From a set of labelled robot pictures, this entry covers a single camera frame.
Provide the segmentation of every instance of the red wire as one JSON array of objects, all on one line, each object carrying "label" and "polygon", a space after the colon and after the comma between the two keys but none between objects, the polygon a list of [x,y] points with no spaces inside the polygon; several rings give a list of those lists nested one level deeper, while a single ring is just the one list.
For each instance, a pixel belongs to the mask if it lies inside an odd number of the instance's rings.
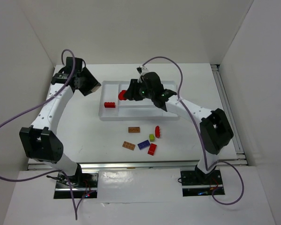
[{"label": "red wire", "polygon": [[213,189],[215,189],[215,188],[218,188],[219,187],[219,183],[216,181],[216,179],[214,179],[213,177],[212,177],[212,179],[214,180],[214,182],[216,183],[216,187],[211,187],[210,188],[210,190],[213,190]]}]

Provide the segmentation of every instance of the orange lego brick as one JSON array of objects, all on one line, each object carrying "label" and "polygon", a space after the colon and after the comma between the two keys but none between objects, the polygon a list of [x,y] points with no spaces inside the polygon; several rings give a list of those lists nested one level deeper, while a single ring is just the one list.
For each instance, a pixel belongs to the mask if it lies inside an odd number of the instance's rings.
[{"label": "orange lego brick", "polygon": [[129,127],[128,128],[128,133],[140,133],[141,129],[140,127]]},{"label": "orange lego brick", "polygon": [[135,144],[131,144],[131,143],[129,143],[129,142],[124,142],[124,143],[123,143],[123,147],[124,147],[124,148],[127,148],[127,149],[130,149],[130,150],[134,150]]}]

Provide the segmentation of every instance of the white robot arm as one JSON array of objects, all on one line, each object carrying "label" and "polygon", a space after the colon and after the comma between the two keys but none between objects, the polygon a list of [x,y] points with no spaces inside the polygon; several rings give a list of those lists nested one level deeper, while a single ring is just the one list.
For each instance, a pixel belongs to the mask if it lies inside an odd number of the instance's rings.
[{"label": "white robot arm", "polygon": [[[68,85],[43,106],[29,127],[23,127],[20,131],[27,157],[64,171],[75,182],[79,182],[82,175],[81,166],[64,154],[63,144],[56,135],[61,115],[75,90],[86,96],[101,86],[86,67],[82,68],[82,62],[83,59],[75,58],[74,74]],[[47,99],[52,98],[66,83],[72,68],[73,58],[67,57],[65,67],[52,78]]]},{"label": "white robot arm", "polygon": [[124,93],[124,98],[135,101],[149,98],[156,107],[192,121],[188,111],[181,103],[182,100],[192,113],[194,121],[200,127],[200,135],[205,146],[205,154],[202,154],[201,160],[196,166],[196,171],[200,173],[199,176],[203,179],[209,176],[219,159],[220,150],[233,137],[225,112],[221,109],[213,111],[190,101],[178,99],[174,91],[163,88],[160,78],[155,72],[149,72],[145,67],[139,67],[137,70],[140,77],[139,79],[131,79],[129,88]]}]

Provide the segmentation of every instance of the white floor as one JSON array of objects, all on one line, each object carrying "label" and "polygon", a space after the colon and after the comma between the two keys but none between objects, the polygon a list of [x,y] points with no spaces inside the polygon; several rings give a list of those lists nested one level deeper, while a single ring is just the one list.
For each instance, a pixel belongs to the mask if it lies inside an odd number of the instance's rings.
[{"label": "white floor", "polygon": [[[138,78],[139,64],[88,65],[91,73],[100,81],[129,81]],[[181,96],[209,109],[222,108],[210,65],[180,64],[184,72]],[[180,74],[173,64],[147,64],[162,80],[180,82]],[[58,126],[58,138],[64,144],[64,152],[78,163],[99,162],[145,162],[199,160],[201,145],[192,123],[180,118],[178,121],[139,120],[101,121],[98,117],[101,89],[84,97],[76,91],[67,104]],[[161,128],[162,138],[156,140],[154,156],[147,151],[134,151],[122,147],[124,141],[138,144]],[[140,134],[129,134],[128,127],[140,127]],[[235,159],[236,152],[231,141],[220,155],[222,159]]]},{"label": "white floor", "polygon": [[[54,180],[41,177],[19,182],[15,185],[4,225],[274,225],[256,168],[241,166],[238,170],[243,176],[245,191],[242,200],[232,206],[219,205],[210,196],[142,203],[92,203],[92,199],[87,199],[79,206],[78,221],[75,221],[71,199],[53,199]],[[222,167],[221,172],[226,195],[216,198],[231,202],[241,192],[240,181],[231,167]],[[19,179],[41,173],[20,172]],[[133,198],[130,193],[133,190],[128,191],[126,197]]]}]

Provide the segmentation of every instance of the purple cable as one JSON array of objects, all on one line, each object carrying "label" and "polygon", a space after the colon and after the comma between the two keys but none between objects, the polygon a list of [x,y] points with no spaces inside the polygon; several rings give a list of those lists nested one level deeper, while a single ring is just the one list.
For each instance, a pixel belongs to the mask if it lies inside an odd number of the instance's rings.
[{"label": "purple cable", "polygon": [[93,193],[93,192],[95,192],[95,191],[89,191],[89,192],[87,192],[85,195],[83,195],[83,196],[81,197],[81,199],[79,200],[79,202],[78,202],[78,204],[77,204],[77,210],[78,210],[78,207],[79,207],[80,203],[82,202],[82,200],[83,200],[87,195],[89,195],[89,194],[91,194],[91,193]]},{"label": "purple cable", "polygon": [[[147,63],[149,63],[150,61],[152,61],[152,60],[154,60],[154,59],[165,59],[165,60],[168,60],[168,61],[172,62],[172,63],[178,68],[178,70],[179,70],[179,72],[180,72],[180,76],[181,76],[181,81],[180,81],[180,84],[179,84],[179,87],[178,87],[177,96],[178,96],[178,98],[180,99],[180,90],[181,90],[181,86],[182,86],[182,83],[183,83],[183,73],[182,73],[182,70],[181,70],[180,66],[179,66],[177,63],[175,63],[173,60],[171,60],[170,58],[167,58],[167,57],[164,57],[164,56],[155,56],[155,57],[153,57],[153,58],[147,60],[147,61],[146,61],[145,63],[143,63],[142,65],[145,66]],[[212,192],[212,194],[211,194],[212,197],[213,197],[213,199],[214,199],[217,203],[222,204],[222,205],[233,205],[233,204],[239,202],[239,200],[241,200],[241,198],[242,198],[243,195],[244,195],[244,181],[243,181],[242,176],[240,175],[239,171],[235,168],[235,166],[233,166],[232,164],[230,164],[230,163],[228,163],[228,162],[226,162],[226,161],[223,161],[223,160],[219,160],[218,162],[214,162],[210,167],[208,167],[208,165],[207,165],[206,150],[205,150],[205,146],[204,146],[204,143],[203,143],[203,139],[202,139],[202,136],[201,136],[199,127],[198,127],[198,125],[197,125],[197,123],[196,123],[196,121],[195,121],[195,118],[193,117],[192,113],[189,111],[189,109],[187,108],[187,106],[184,104],[184,102],[183,102],[182,100],[180,100],[180,102],[181,102],[181,104],[183,105],[183,107],[185,108],[185,110],[187,111],[187,113],[189,114],[189,116],[190,116],[190,118],[191,118],[191,120],[192,120],[192,122],[193,122],[193,124],[194,124],[194,126],[195,126],[195,128],[196,128],[197,134],[198,134],[198,136],[199,136],[199,139],[200,139],[200,142],[201,142],[201,146],[202,146],[202,150],[203,150],[203,156],[204,156],[204,162],[205,162],[205,169],[208,171],[208,170],[210,170],[213,166],[215,166],[216,164],[218,164],[219,162],[228,164],[228,165],[230,165],[230,166],[237,172],[237,174],[238,174],[238,176],[239,176],[239,178],[240,178],[240,181],[241,181],[241,183],[242,183],[242,192],[241,192],[241,195],[240,195],[240,197],[239,197],[238,199],[236,199],[234,202],[224,203],[224,202],[218,201],[218,200],[214,197],[214,193],[215,193],[216,190],[219,189],[219,187],[216,188],[215,190],[213,190],[213,192]]]},{"label": "purple cable", "polygon": [[[62,51],[62,53],[61,53],[61,61],[63,62],[63,55],[64,55],[65,52],[70,52],[71,55],[72,55],[72,57],[73,57],[73,68],[72,68],[72,71],[71,71],[70,76],[69,76],[68,80],[66,81],[66,83],[65,83],[51,98],[45,100],[44,102],[42,102],[42,103],[39,104],[39,105],[36,105],[36,106],[34,106],[34,107],[32,107],[32,108],[30,108],[30,109],[24,111],[24,112],[21,112],[20,114],[18,114],[18,115],[16,115],[16,116],[12,117],[12,118],[10,118],[10,119],[8,119],[7,121],[5,121],[5,122],[3,122],[2,124],[0,124],[0,128],[3,127],[4,125],[8,124],[9,122],[11,122],[11,121],[17,119],[18,117],[23,116],[23,115],[25,115],[25,114],[27,114],[27,113],[29,113],[29,112],[35,110],[35,109],[37,109],[37,108],[39,108],[39,107],[41,107],[41,106],[47,104],[47,103],[50,102],[52,99],[54,99],[57,95],[59,95],[60,92],[63,91],[63,89],[65,89],[65,87],[69,84],[69,82],[70,82],[70,80],[71,80],[71,78],[72,78],[72,76],[73,76],[73,74],[74,74],[74,70],[75,70],[75,56],[74,56],[74,54],[73,54],[73,52],[72,52],[71,50],[65,49],[65,50]],[[45,172],[45,173],[40,174],[40,175],[35,176],[35,177],[30,177],[30,178],[20,179],[20,180],[9,179],[9,178],[5,178],[5,177],[0,176],[0,180],[9,181],[9,182],[23,182],[23,181],[33,180],[33,179],[36,179],[36,178],[39,178],[39,177],[42,177],[42,176],[45,176],[45,175],[47,175],[47,174],[54,173],[54,172],[60,172],[60,170],[53,170],[53,171]],[[66,175],[66,173],[64,173],[63,171],[61,171],[61,172],[64,174],[64,176],[66,177],[66,179],[67,179],[67,181],[68,181],[68,183],[69,183],[71,198],[72,198],[72,202],[73,202],[73,206],[74,206],[74,211],[75,211],[75,217],[76,217],[76,220],[77,220],[77,208],[76,208],[76,205],[75,205],[75,200],[74,200],[72,185],[71,185],[70,179],[69,179],[69,177]]]}]

